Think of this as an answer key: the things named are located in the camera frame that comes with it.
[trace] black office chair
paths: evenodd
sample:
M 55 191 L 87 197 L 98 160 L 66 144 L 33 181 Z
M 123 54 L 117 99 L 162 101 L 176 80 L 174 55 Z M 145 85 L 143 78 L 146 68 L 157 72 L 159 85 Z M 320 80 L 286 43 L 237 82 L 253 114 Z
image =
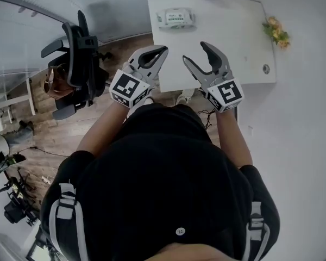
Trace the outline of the black office chair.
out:
M 69 48 L 63 46 L 61 40 L 52 42 L 41 51 L 44 58 L 55 51 L 65 54 L 48 63 L 48 67 L 59 66 L 67 71 L 67 82 L 76 90 L 71 94 L 55 101 L 57 110 L 53 112 L 56 120 L 62 120 L 75 114 L 80 108 L 91 106 L 93 99 L 99 97 L 105 90 L 109 73 L 99 67 L 99 59 L 111 58 L 111 53 L 102 55 L 97 52 L 98 39 L 90 36 L 84 14 L 78 11 L 79 26 L 70 26 L 63 23 L 64 30 L 69 42 Z

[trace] person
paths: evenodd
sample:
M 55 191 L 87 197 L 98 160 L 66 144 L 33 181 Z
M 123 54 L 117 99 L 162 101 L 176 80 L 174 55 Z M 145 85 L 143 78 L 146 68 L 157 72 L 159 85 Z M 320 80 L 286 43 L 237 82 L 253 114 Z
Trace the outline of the person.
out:
M 221 149 L 185 104 L 147 98 L 126 120 L 128 111 L 113 102 L 60 165 L 41 208 L 46 235 L 59 184 L 71 183 L 89 260 L 241 260 L 259 201 L 270 228 L 265 256 L 278 238 L 279 215 L 233 111 L 216 112 Z M 58 230 L 70 261 L 79 260 L 75 236 L 74 225 Z

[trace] black t-shirt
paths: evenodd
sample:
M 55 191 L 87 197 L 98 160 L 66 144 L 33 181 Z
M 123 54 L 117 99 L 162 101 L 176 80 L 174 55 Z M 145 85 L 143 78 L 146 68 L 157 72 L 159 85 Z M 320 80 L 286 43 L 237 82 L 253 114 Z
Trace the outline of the black t-shirt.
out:
M 78 151 L 63 161 L 42 204 L 47 235 L 59 183 L 69 181 L 83 209 L 90 260 L 145 260 L 171 243 L 207 244 L 241 259 L 252 201 L 262 202 L 271 229 L 264 254 L 279 234 L 279 215 L 258 170 L 236 168 L 198 122 L 171 108 L 129 119 L 97 159 Z M 74 225 L 57 229 L 66 257 L 76 260 Z

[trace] backpack strap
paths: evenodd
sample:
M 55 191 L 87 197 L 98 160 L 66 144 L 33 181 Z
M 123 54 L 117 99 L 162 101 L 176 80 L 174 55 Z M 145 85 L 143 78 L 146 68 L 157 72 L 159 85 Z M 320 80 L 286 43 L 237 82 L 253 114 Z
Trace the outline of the backpack strap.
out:
M 52 244 L 61 254 L 63 254 L 57 239 L 56 221 L 57 219 L 71 220 L 73 219 L 73 214 L 75 214 L 80 260 L 89 261 L 83 224 L 83 212 L 81 204 L 76 201 L 76 190 L 74 190 L 72 184 L 59 185 L 61 196 L 52 204 L 49 213 L 49 235 L 51 236 Z
M 263 255 L 271 231 L 261 215 L 261 202 L 252 202 L 252 210 L 249 223 L 246 224 L 246 246 L 242 261 L 249 261 L 251 245 L 255 241 L 262 241 L 259 251 L 253 261 L 259 261 Z

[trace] person's right arm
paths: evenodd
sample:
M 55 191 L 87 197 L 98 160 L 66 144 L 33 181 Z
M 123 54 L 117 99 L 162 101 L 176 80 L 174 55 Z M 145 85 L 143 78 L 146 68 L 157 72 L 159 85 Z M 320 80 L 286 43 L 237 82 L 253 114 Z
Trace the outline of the person's right arm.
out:
M 252 165 L 250 150 L 240 132 L 232 110 L 216 112 L 218 137 L 222 151 L 238 168 Z

